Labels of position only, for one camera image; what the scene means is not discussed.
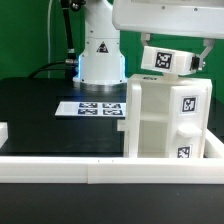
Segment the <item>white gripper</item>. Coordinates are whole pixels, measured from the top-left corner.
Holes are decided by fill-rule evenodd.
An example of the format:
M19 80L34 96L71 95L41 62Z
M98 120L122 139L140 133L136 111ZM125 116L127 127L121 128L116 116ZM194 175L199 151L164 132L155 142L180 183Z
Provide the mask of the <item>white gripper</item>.
M193 58L193 69L202 70L214 39L224 39L224 0L114 0L112 22L119 30L146 32L143 47L150 33L206 38L204 51Z

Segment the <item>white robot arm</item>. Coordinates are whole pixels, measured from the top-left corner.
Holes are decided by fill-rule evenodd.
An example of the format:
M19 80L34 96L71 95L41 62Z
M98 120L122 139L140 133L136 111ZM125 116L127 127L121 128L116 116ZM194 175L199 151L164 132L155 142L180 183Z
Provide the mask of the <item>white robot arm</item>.
M224 0L59 0L65 19L68 57L74 62L73 82L110 87L126 82L120 33L141 34L141 67L172 75L189 75L203 68L217 39L224 39ZM74 50L69 12L85 10L85 48ZM190 52L152 47L153 34L197 37L205 50Z

